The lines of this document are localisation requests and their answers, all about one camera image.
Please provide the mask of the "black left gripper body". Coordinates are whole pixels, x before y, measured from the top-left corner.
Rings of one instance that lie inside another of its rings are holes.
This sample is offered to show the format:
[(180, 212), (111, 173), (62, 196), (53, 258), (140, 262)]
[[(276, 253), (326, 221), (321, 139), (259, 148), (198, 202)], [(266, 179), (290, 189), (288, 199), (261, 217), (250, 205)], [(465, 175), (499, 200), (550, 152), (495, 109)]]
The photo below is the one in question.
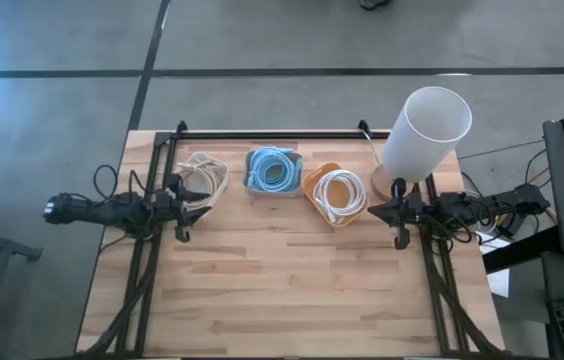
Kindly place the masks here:
[(182, 243), (190, 241), (190, 235), (184, 224), (184, 203), (181, 192), (188, 191), (179, 174), (173, 173), (167, 177), (165, 189), (155, 194), (156, 219), (162, 222), (175, 221), (175, 237)]

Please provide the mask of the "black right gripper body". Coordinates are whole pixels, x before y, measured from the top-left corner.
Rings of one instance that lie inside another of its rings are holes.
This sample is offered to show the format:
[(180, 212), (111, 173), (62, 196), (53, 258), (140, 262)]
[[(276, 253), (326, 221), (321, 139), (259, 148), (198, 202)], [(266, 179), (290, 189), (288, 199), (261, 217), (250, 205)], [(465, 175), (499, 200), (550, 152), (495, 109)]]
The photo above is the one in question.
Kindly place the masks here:
[(403, 178), (397, 178), (392, 184), (393, 199), (397, 201), (397, 236), (394, 245), (397, 250), (404, 250), (410, 244), (410, 231), (407, 224), (420, 225), (426, 220), (425, 205), (422, 200), (419, 185), (413, 186), (407, 193), (407, 182)]

